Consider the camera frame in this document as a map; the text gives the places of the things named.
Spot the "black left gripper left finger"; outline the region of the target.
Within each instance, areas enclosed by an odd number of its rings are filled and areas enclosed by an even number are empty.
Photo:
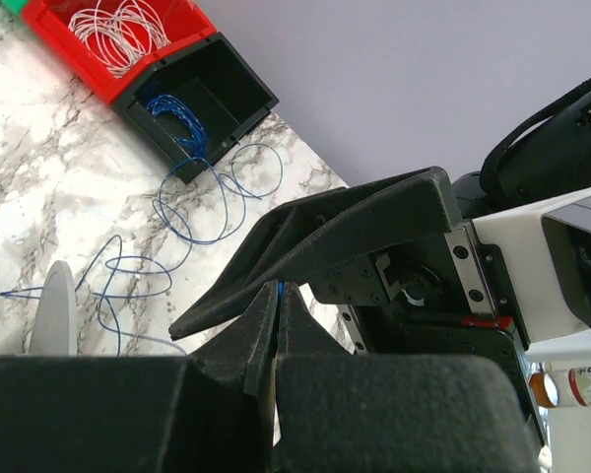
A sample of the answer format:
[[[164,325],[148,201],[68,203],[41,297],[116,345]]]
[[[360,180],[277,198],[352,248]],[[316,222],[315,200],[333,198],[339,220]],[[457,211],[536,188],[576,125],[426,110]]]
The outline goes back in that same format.
[[[0,472],[267,472],[280,286],[186,357],[0,357]]]

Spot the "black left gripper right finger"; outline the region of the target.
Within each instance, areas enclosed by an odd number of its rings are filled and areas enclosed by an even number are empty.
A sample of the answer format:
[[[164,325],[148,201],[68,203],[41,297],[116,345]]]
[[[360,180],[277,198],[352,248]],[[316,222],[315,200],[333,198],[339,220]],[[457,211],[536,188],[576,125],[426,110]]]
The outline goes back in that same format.
[[[288,472],[535,472],[538,452],[514,388],[487,359],[352,356],[322,327],[297,285],[280,294],[277,407]]]

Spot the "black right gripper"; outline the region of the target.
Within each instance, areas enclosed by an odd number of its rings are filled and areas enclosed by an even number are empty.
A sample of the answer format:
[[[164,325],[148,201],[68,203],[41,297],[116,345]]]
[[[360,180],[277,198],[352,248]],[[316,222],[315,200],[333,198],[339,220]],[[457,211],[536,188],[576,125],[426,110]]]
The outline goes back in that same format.
[[[517,392],[531,438],[544,443],[528,386],[530,337],[502,252],[476,236],[442,235],[460,220],[440,167],[287,202],[256,222],[168,333],[180,340],[241,315],[268,281],[309,283],[317,301],[339,307],[358,354],[494,361]]]

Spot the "white perforated cable spool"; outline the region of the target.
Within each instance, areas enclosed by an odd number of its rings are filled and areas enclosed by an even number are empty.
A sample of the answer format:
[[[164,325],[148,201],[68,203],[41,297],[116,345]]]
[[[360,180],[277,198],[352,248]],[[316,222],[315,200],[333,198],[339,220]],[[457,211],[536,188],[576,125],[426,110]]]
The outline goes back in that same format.
[[[48,270],[35,311],[27,356],[77,355],[76,288],[69,264],[55,261]]]

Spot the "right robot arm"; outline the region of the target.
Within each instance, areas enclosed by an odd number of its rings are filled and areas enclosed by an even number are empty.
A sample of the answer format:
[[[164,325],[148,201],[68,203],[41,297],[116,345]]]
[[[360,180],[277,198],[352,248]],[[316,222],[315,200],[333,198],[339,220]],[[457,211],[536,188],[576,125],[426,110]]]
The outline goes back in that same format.
[[[270,211],[169,335],[241,315],[269,281],[306,285],[343,310],[361,354],[495,361],[545,440],[523,355],[591,329],[591,230],[552,218],[586,189],[591,79],[519,124],[479,171],[419,169]]]

